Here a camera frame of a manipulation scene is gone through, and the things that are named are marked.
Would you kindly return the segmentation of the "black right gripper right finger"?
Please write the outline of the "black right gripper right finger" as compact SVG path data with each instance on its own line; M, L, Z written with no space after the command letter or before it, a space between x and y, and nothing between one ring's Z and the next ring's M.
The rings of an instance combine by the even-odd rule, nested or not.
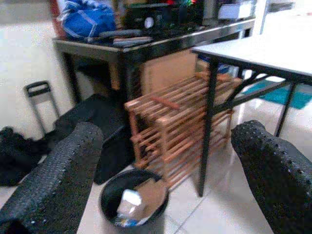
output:
M312 163L293 144L257 120L232 129L252 194L275 234L312 232Z

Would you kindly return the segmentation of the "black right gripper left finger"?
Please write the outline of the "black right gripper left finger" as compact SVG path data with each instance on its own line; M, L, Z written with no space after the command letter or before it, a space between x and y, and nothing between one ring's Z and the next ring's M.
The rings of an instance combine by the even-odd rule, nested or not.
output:
M75 234L103 146L99 127L79 123L0 210L2 234Z

